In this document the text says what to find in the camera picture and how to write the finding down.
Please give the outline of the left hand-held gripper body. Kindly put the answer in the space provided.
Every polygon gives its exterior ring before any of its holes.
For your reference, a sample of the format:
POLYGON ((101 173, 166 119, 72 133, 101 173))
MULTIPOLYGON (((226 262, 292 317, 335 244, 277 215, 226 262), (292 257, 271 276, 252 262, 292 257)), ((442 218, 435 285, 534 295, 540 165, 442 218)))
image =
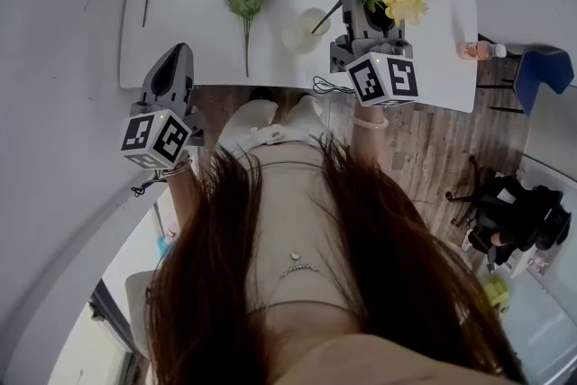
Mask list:
POLYGON ((194 105, 184 112, 133 103, 124 120, 120 153, 142 170, 171 170, 184 150, 204 144, 204 119, 194 105))

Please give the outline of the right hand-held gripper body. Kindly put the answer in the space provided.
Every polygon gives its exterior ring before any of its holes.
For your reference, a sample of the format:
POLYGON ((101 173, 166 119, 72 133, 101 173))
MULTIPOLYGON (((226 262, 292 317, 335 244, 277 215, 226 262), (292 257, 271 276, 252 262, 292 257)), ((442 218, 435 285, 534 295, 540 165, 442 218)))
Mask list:
POLYGON ((330 43, 333 73, 344 72, 362 106, 395 106, 418 98, 412 46, 404 39, 350 40, 330 43))

